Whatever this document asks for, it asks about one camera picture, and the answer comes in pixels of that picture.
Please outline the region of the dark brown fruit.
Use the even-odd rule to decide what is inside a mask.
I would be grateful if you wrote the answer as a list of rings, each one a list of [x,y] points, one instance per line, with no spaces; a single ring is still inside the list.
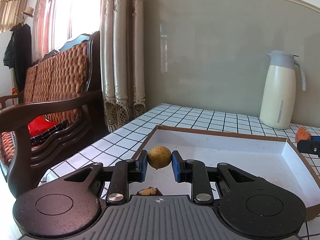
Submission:
[[[156,187],[148,187],[137,192],[138,196],[163,196]]]

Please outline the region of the beige lace curtain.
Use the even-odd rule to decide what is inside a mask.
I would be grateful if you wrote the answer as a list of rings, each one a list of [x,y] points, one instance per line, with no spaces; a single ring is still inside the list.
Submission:
[[[143,0],[101,0],[100,64],[110,132],[146,111]]]

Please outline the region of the white tray brown rim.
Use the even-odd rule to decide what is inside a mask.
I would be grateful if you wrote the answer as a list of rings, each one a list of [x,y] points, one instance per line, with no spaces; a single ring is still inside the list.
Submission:
[[[136,159],[142,150],[165,146],[183,159],[206,166],[229,163],[296,194],[306,206],[306,219],[319,215],[319,178],[304,156],[285,138],[156,126],[121,160]]]

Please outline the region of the cream thermos jug grey lid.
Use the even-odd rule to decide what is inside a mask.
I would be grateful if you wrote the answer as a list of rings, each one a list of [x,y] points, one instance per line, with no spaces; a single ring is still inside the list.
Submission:
[[[291,123],[296,99],[296,71],[300,71],[302,91],[306,91],[306,78],[295,55],[282,50],[267,54],[270,65],[265,80],[260,121],[275,129],[287,129]]]

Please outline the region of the orange tangerine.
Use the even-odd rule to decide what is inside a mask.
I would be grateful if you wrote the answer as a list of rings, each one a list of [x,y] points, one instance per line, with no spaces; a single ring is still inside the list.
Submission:
[[[296,136],[295,136],[296,143],[298,143],[301,140],[310,140],[310,139],[311,139],[311,134],[306,128],[300,127],[296,132]]]

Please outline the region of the dark hanging coat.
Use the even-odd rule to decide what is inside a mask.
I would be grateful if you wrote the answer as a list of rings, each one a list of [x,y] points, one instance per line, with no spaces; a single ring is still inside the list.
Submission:
[[[13,26],[11,39],[5,50],[3,63],[14,69],[18,90],[24,90],[27,69],[31,66],[31,28],[21,23]]]

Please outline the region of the wooden sofa woven back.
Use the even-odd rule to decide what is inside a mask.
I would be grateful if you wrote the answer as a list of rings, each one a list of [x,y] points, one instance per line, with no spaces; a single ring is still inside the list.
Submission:
[[[100,74],[100,33],[28,68],[19,103],[1,109],[1,172],[14,197],[37,187],[48,169],[107,135]],[[38,116],[58,122],[31,137]]]

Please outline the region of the straw hat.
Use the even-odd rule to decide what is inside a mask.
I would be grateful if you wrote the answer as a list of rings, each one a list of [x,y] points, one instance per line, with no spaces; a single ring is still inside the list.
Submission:
[[[22,12],[23,15],[28,16],[30,18],[34,17],[34,8],[33,7],[26,7],[25,10]]]

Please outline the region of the checkered white tablecloth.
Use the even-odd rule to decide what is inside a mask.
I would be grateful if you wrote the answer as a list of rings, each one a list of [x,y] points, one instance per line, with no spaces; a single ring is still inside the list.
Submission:
[[[115,132],[94,142],[66,161],[48,169],[40,183],[48,183],[94,161],[111,166],[120,160],[127,159],[138,150],[147,135],[157,125],[262,135],[285,138],[291,142],[294,142],[296,132],[301,127],[298,124],[291,124],[287,129],[274,129],[263,124],[255,116],[209,111],[163,103],[124,125],[122,128],[117,129]]]

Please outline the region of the red cushion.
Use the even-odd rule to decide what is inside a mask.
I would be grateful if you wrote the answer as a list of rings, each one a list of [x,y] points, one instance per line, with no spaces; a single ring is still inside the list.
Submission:
[[[57,124],[58,122],[49,121],[44,116],[38,116],[28,124],[29,134],[31,137],[41,135]]]

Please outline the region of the yellow-brown longan fruit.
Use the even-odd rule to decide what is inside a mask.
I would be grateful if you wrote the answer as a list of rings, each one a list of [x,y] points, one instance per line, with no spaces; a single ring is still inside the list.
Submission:
[[[171,163],[171,160],[172,153],[165,146],[156,146],[148,153],[148,163],[156,170],[167,167]]]

